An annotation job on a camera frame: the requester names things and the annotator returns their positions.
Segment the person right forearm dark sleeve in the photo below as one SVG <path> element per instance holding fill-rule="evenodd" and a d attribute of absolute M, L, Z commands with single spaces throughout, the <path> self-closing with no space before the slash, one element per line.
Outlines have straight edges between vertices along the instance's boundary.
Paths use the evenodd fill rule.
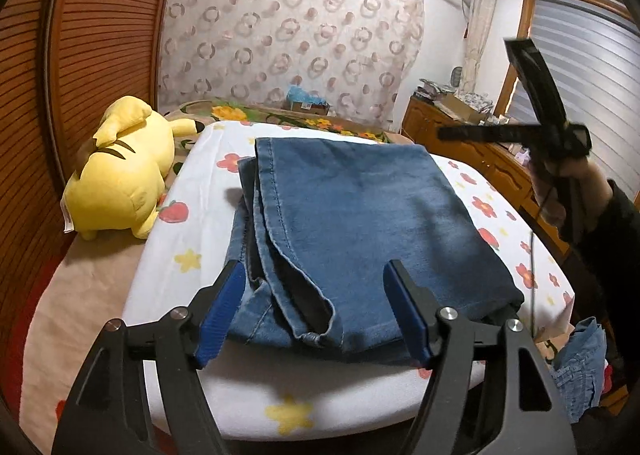
<path fill-rule="evenodd" d="M 639 212 L 614 181 L 593 229 L 573 246 L 596 281 L 627 377 L 639 377 Z"/>

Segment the person right hand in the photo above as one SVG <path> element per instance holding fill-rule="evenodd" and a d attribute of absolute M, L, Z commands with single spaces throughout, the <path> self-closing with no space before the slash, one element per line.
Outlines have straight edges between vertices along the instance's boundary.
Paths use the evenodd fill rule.
<path fill-rule="evenodd" d="M 564 160 L 555 164 L 538 157 L 529 160 L 527 169 L 533 183 L 536 201 L 542 219 L 552 227 L 562 227 L 567 210 L 556 194 L 555 182 L 559 178 L 570 179 L 577 188 L 578 209 L 582 212 L 582 227 L 592 230 L 598 218 L 612 200 L 613 189 L 605 175 L 589 158 Z"/>

